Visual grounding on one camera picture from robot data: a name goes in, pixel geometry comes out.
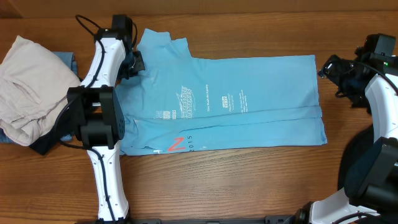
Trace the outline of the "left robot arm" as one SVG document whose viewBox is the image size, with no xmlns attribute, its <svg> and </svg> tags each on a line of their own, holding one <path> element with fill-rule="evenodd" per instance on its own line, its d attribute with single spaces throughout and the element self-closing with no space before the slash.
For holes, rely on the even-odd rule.
<svg viewBox="0 0 398 224">
<path fill-rule="evenodd" d="M 137 26 L 127 15 L 114 15 L 110 28 L 99 27 L 92 36 L 95 56 L 80 86 L 68 90 L 68 110 L 75 136 L 93 166 L 96 222 L 131 223 L 119 158 L 125 121 L 115 86 L 145 69 L 141 53 L 134 50 Z"/>
</svg>

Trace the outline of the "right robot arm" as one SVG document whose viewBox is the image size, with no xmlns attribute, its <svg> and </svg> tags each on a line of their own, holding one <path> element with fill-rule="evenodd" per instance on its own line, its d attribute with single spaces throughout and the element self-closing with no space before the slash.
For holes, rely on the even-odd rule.
<svg viewBox="0 0 398 224">
<path fill-rule="evenodd" d="M 353 107 L 366 108 L 372 125 L 346 146 L 338 191 L 309 202 L 290 216 L 265 217 L 265 223 L 397 223 L 397 56 L 396 38 L 371 34 L 356 58 L 332 55 L 318 75 L 337 87 Z"/>
</svg>

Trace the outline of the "light blue printed t-shirt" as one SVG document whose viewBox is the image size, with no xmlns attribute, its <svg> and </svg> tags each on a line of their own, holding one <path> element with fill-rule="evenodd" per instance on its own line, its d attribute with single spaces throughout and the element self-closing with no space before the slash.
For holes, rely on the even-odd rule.
<svg viewBox="0 0 398 224">
<path fill-rule="evenodd" d="M 145 69 L 116 89 L 129 156 L 327 143 L 315 57 L 192 57 L 187 39 L 144 31 Z"/>
</svg>

